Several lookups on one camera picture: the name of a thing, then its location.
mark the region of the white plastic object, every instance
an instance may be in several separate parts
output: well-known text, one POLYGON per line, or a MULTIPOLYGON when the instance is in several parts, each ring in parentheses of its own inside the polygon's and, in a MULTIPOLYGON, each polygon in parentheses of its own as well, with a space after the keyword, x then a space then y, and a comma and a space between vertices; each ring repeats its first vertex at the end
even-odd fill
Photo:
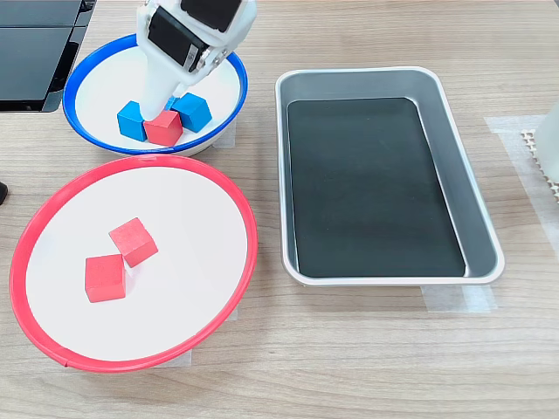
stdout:
POLYGON ((246 38, 255 18, 256 0, 243 0, 229 29, 222 33, 189 16, 181 9, 180 0, 149 0, 141 6, 137 14, 136 39, 148 57, 148 71, 140 101, 141 116, 145 120, 153 120, 173 93, 186 90, 210 74, 246 38), (201 58, 201 65, 194 72, 189 72, 148 40, 149 19, 159 6, 209 45, 201 58))
POLYGON ((543 173, 552 182, 559 183, 559 101, 535 130, 534 137, 543 173))
POLYGON ((95 360, 140 359, 215 319, 238 288, 247 246, 237 204, 212 180, 179 168, 130 169, 81 190, 46 225, 27 268, 27 299, 62 347, 95 360), (126 298, 91 304, 85 258, 115 253, 108 232, 135 216, 159 252, 127 267, 126 298))

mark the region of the blue-rimmed bowl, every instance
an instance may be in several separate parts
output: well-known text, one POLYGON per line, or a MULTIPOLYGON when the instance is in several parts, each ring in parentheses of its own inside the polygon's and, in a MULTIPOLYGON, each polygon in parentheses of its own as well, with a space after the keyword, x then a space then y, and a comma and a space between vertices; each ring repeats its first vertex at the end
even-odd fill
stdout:
POLYGON ((102 46, 79 63, 62 99, 66 118, 79 135, 98 147, 125 155, 193 155, 234 129, 231 123, 245 103, 248 78, 242 61, 232 53, 189 89, 205 98, 212 112, 213 120, 200 133, 185 130, 179 142, 168 148, 122 136, 116 114, 129 100, 139 101, 146 62, 135 35, 129 35, 102 46))

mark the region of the blue rim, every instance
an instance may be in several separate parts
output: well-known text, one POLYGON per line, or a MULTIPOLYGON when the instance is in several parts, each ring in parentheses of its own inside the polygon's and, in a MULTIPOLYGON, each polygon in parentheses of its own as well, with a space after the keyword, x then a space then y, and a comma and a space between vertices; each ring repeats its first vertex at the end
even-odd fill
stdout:
POLYGON ((116 39, 113 42, 101 46, 100 49, 93 52, 91 55, 84 58, 84 60, 81 63, 79 63, 79 65, 75 68, 72 75, 68 79, 68 82, 66 83, 66 89, 64 90, 64 96, 62 97, 62 107, 64 108, 64 113, 66 115, 66 118, 68 119, 68 122, 70 123, 72 128, 79 135, 84 137, 89 142, 92 142, 96 146, 99 146, 107 150, 115 151, 117 153, 123 153, 126 155, 167 154, 167 153, 176 153, 178 151, 188 150, 189 148, 193 148, 195 146, 202 144, 203 142, 209 140, 210 138, 214 137, 215 135, 223 131, 225 127, 227 127, 231 123, 231 121, 235 119, 235 117, 243 107, 246 100, 246 94, 248 93, 248 77, 246 75, 246 69, 245 66, 243 65, 243 62, 235 52, 232 52, 231 55, 227 57, 227 60, 233 65, 235 71, 237 72, 238 79, 241 85, 241 94, 238 98, 237 106, 235 107, 233 113, 229 115, 229 118, 227 118, 227 120, 225 120, 223 124, 215 128, 213 131, 207 133, 206 135, 196 140, 187 142, 186 144, 181 144, 175 147, 155 148, 152 150, 120 148, 120 147, 111 146, 101 140, 98 140, 97 138, 89 134, 79 122, 78 115, 76 114, 76 93, 78 92, 81 82, 84 80, 85 77, 87 77, 87 74, 89 74, 89 72, 92 71, 92 69, 95 68, 97 64, 99 64, 101 61, 109 58, 110 56, 114 55, 117 52, 121 52, 128 48, 133 48, 135 46, 137 46, 135 34, 128 35, 124 38, 116 39))

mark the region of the red cube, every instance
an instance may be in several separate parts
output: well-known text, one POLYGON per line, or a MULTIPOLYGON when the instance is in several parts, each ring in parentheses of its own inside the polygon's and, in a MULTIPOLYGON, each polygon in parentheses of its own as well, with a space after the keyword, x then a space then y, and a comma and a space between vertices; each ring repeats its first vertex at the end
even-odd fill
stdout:
POLYGON ((86 293, 97 303, 126 297, 126 272, 122 255, 86 259, 86 293))
POLYGON ((148 141, 160 146, 173 147, 183 135, 181 116, 175 111, 163 111, 154 120, 144 121, 143 126, 148 141))
POLYGON ((128 221, 108 234, 130 267, 158 252, 154 239, 138 218, 128 221))

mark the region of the black mat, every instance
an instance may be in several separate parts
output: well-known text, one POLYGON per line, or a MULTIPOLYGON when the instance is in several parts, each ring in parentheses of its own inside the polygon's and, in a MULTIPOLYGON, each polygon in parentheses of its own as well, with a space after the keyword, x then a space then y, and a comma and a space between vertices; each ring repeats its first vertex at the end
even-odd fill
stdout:
POLYGON ((300 273, 464 275, 413 102, 306 100, 287 112, 300 273))

